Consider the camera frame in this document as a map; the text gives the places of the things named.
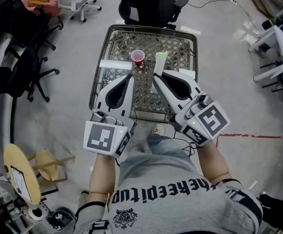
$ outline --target red plastic cup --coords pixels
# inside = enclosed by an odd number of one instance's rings
[[[136,49],[131,53],[131,59],[135,62],[137,66],[142,64],[144,58],[145,53],[140,49]]]

